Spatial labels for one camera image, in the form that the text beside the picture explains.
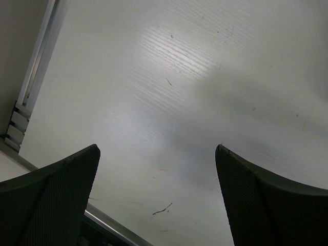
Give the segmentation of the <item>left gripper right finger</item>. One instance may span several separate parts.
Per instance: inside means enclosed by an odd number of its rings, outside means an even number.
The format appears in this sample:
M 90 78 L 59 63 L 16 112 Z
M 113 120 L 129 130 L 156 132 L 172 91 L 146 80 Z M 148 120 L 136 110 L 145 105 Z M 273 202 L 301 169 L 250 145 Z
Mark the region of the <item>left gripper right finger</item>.
M 327 190 L 218 145 L 216 169 L 234 245 L 327 245 Z

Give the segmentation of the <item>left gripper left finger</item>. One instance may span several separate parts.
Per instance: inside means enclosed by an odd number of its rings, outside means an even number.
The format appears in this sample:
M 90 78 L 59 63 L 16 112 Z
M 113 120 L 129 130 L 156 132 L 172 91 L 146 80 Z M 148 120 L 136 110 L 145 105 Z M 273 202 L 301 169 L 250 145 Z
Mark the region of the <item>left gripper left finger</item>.
M 1 245 L 76 245 L 100 160 L 90 145 L 1 182 Z

